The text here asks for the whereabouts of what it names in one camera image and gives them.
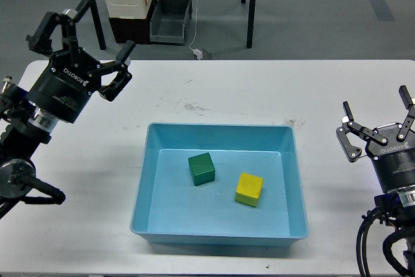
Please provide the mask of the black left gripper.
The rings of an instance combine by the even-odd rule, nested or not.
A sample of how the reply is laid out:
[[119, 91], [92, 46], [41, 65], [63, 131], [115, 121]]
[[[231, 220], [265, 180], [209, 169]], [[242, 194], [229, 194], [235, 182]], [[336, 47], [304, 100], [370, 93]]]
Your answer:
[[[76, 26], [90, 6], [90, 0], [81, 0], [75, 9], [47, 12], [34, 35], [26, 37], [31, 51], [50, 58], [27, 99], [67, 123], [75, 122], [94, 91], [112, 102], [132, 80], [126, 61], [135, 42], [128, 40], [114, 61], [103, 64], [79, 47]], [[51, 36], [58, 26], [62, 50], [53, 51]], [[101, 77], [112, 73], [116, 73], [113, 80], [101, 86]]]

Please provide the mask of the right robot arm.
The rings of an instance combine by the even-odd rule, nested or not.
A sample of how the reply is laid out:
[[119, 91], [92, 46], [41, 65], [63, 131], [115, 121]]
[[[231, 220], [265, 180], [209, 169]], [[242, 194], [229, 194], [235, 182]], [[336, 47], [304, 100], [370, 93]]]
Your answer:
[[375, 221], [394, 229], [382, 244], [386, 261], [400, 276], [414, 275], [414, 98], [406, 86], [400, 86], [399, 95], [408, 111], [404, 122], [369, 129], [355, 122], [344, 102], [345, 116], [336, 129], [348, 161], [369, 157], [382, 189], [374, 198], [374, 209], [362, 216], [357, 233], [355, 251], [361, 276], [370, 275], [367, 238]]

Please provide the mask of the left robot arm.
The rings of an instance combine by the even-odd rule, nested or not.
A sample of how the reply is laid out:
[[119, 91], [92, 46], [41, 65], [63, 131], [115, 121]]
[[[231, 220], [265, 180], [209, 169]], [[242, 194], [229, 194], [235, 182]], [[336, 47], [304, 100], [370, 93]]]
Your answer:
[[29, 49], [49, 59], [37, 81], [25, 91], [5, 77], [1, 84], [1, 215], [17, 203], [62, 204], [65, 194], [36, 176], [32, 155], [51, 140], [57, 122], [74, 123], [94, 92], [113, 101], [131, 81], [126, 60], [135, 47], [127, 41], [114, 61], [102, 63], [78, 44], [76, 24], [90, 0], [74, 9], [48, 12]]

